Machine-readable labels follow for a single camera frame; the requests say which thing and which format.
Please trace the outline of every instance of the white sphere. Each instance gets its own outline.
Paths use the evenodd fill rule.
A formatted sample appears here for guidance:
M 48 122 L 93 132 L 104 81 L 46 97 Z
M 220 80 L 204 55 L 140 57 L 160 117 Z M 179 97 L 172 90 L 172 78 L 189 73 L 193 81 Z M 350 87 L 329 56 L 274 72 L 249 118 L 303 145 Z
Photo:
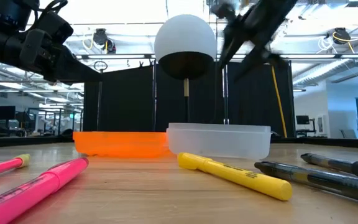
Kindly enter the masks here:
M 155 37 L 157 61 L 177 52 L 200 52 L 215 58 L 216 38 L 211 27 L 201 18 L 183 14 L 167 20 Z
M 211 27 L 201 18 L 187 14 L 165 22 L 154 42 L 158 63 L 177 79 L 204 75 L 216 56 L 216 47 Z

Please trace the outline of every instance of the yellow highlighter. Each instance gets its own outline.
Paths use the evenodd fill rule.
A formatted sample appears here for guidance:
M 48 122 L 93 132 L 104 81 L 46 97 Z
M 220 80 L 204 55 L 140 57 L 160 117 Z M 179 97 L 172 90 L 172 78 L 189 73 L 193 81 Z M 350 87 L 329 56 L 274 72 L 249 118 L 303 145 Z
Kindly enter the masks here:
M 225 165 L 210 158 L 181 152 L 178 154 L 178 163 L 182 168 L 191 170 L 199 169 L 279 200 L 286 201 L 292 196 L 291 184 L 286 180 Z

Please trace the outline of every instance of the desk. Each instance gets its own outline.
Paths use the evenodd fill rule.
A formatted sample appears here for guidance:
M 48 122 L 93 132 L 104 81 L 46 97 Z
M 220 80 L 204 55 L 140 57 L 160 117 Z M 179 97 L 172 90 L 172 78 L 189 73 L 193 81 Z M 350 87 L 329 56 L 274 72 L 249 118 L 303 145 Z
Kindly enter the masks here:
M 273 144 L 271 161 L 314 167 L 306 152 L 358 160 L 358 149 Z M 52 165 L 77 158 L 72 143 L 0 148 L 0 161 L 29 153 L 29 167 L 0 174 L 0 194 L 37 177 Z M 254 162 L 219 161 L 258 172 Z M 164 159 L 89 157 L 89 167 L 14 223 L 358 223 L 358 202 L 291 183 L 293 197 L 281 202 L 231 182 Z

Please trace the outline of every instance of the pen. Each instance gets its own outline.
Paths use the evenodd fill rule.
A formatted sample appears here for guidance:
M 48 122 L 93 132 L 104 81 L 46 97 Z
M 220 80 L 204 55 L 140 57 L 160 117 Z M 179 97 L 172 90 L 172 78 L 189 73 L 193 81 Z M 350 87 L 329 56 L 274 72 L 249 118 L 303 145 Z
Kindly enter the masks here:
M 352 161 L 345 161 L 341 159 L 332 159 L 312 153 L 303 154 L 301 155 L 301 158 L 305 162 L 308 162 L 310 164 L 337 169 L 358 176 L 358 161 L 352 162 Z
M 358 177 L 332 174 L 277 162 L 256 162 L 255 167 L 272 177 L 292 180 L 358 200 Z
M 67 161 L 0 195 L 0 223 L 8 223 L 58 191 L 88 166 L 87 158 Z
M 279 200 L 286 201 L 292 196 L 291 184 L 285 180 L 229 166 L 210 158 L 181 152 L 178 154 L 178 164 L 182 168 L 199 169 Z
M 29 161 L 30 161 L 30 155 L 23 154 L 23 155 L 16 156 L 11 160 L 0 162 L 0 173 L 13 168 L 25 167 L 29 164 Z

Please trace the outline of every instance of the black marker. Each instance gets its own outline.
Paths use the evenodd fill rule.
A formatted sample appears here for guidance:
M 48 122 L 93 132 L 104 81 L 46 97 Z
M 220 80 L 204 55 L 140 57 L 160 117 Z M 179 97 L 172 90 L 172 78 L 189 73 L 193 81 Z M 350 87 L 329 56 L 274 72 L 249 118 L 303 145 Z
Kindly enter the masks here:
M 332 159 L 312 153 L 303 154 L 301 155 L 301 158 L 305 162 L 308 162 L 310 164 L 337 169 L 358 176 L 358 161 L 352 162 L 352 161 L 345 161 L 339 159 Z
M 358 177 L 332 174 L 277 162 L 256 162 L 255 167 L 272 177 L 292 180 L 358 200 Z

